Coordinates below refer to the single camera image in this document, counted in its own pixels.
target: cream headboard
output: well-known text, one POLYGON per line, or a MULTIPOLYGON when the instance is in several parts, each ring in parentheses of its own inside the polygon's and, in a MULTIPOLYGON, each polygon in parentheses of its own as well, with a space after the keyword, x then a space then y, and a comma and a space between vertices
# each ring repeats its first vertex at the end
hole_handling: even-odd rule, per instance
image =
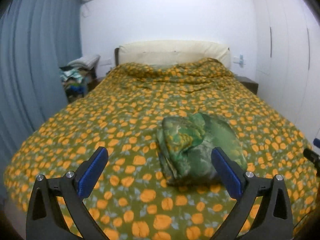
POLYGON ((175 65, 204 57, 215 58, 226 68, 231 66, 228 46, 209 41, 142 41, 119 49, 119 64, 175 65))

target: curtain fold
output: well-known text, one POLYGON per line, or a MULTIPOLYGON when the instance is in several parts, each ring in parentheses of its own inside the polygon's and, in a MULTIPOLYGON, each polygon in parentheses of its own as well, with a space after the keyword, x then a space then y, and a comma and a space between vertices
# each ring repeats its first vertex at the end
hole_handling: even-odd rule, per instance
POLYGON ((81 57, 80 4, 13 0, 0 19, 0 188, 21 143, 67 105, 59 67, 81 57))

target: white wardrobe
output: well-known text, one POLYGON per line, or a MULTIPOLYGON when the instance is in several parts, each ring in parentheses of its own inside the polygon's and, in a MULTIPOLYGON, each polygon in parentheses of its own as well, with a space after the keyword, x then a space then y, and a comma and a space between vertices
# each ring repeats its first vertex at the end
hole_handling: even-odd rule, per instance
POLYGON ((320 27, 303 0, 253 3, 258 96, 312 142, 320 136, 320 27))

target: floral bedspread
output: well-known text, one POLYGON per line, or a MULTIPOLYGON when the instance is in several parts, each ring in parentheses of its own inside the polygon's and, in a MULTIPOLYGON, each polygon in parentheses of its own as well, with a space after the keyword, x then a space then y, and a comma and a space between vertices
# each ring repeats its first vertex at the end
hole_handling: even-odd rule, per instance
MULTIPOLYGON (((209 239, 235 204, 220 184, 169 187, 156 152, 156 129, 166 116, 216 114, 242 143, 248 170, 282 174, 295 224, 314 207, 318 183, 302 154, 308 141, 220 62, 205 58, 169 69, 117 66, 88 96, 61 110, 28 138, 12 158, 4 182, 25 212, 35 178, 76 170, 99 146, 109 162, 91 196, 90 214, 111 240, 209 239)), ((62 198, 65 220, 78 234, 62 198)), ((247 231, 258 199, 242 229, 247 231)))

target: wardrobe handle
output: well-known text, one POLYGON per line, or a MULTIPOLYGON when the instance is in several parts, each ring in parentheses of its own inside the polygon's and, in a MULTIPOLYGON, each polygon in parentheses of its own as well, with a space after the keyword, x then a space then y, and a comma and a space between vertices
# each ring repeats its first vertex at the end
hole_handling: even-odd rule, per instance
POLYGON ((309 28, 307 28, 308 33, 308 46, 309 46, 309 63, 308 63, 308 70, 310 69, 310 34, 309 34, 309 28))
POLYGON ((270 57, 272 57, 272 29, 271 29, 271 27, 270 27, 270 41, 271 41, 270 57))

